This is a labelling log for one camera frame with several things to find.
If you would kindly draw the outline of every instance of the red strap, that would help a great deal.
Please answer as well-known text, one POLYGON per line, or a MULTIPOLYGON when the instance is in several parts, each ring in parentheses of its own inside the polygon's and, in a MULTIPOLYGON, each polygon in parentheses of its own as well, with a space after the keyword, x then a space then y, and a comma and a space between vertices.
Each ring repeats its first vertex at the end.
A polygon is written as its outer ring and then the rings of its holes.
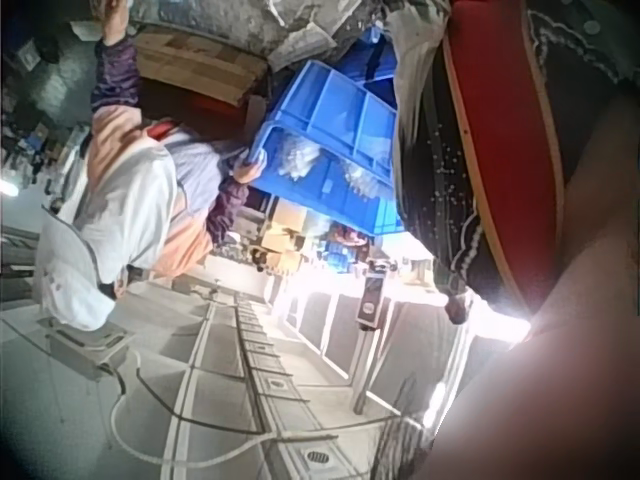
POLYGON ((448 35, 482 224, 505 284, 533 313, 555 283, 562 178, 522 15, 516 0, 458 1, 448 35))

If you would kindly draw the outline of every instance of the clear plastic bag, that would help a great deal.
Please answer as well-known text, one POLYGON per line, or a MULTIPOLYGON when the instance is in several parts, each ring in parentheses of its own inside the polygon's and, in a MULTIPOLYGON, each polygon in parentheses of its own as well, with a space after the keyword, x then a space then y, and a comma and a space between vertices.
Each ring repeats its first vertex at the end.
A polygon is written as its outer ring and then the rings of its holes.
POLYGON ((279 156, 282 161, 278 174, 293 180, 305 177, 315 165, 320 152, 316 143, 297 135, 285 134, 280 145, 279 156))

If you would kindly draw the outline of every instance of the storage bin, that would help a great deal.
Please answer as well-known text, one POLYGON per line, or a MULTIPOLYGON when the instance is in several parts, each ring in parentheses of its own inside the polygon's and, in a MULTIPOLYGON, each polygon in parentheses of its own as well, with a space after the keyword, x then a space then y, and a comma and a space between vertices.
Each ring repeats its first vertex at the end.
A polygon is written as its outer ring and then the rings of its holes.
POLYGON ((375 95, 316 61, 309 61, 268 115, 253 146, 268 164, 254 186, 311 208, 369 235, 403 231, 391 165, 396 112, 375 95), (282 145, 299 136, 321 147, 311 170, 281 175, 282 145), (376 198, 357 193, 345 177, 350 161, 378 181, 376 198))

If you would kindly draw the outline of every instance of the purple sleeve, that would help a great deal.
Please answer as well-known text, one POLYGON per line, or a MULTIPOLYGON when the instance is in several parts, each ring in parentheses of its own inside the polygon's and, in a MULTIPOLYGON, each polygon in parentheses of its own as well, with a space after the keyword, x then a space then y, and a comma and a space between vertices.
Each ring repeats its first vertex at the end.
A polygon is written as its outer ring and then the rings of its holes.
POLYGON ((216 203, 209 211, 206 222, 213 245, 222 243, 248 195, 249 188, 238 183, 233 177, 227 177, 222 181, 216 203))
POLYGON ((138 106, 140 73, 133 39, 125 37, 107 47, 96 44, 96 86, 91 92, 91 111, 110 105, 138 106))

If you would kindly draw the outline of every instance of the blue plastic crate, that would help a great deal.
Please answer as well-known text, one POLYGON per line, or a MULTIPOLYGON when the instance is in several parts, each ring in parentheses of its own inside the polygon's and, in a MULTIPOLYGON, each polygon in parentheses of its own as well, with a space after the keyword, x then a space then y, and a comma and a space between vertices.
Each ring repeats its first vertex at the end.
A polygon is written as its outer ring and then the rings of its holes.
MULTIPOLYGON (((340 59, 336 65, 336 70, 358 84, 364 84, 367 82, 367 68, 369 61, 373 54, 374 47, 367 45, 363 47, 361 45, 354 45, 344 57, 340 59)), ((393 45, 387 43, 382 49, 380 55, 379 65, 373 73, 373 78, 370 82, 377 80, 386 80, 393 78, 396 73, 396 67, 398 66, 398 60, 396 54, 393 51, 393 45)))
POLYGON ((254 185, 370 235, 403 231, 391 170, 395 117, 393 108, 342 74, 307 62, 256 137, 253 151, 264 148, 269 161, 254 185), (291 134, 323 149, 299 180, 278 173, 279 148, 291 134), (358 195, 345 179, 341 159, 373 174, 386 193, 373 199, 358 195))

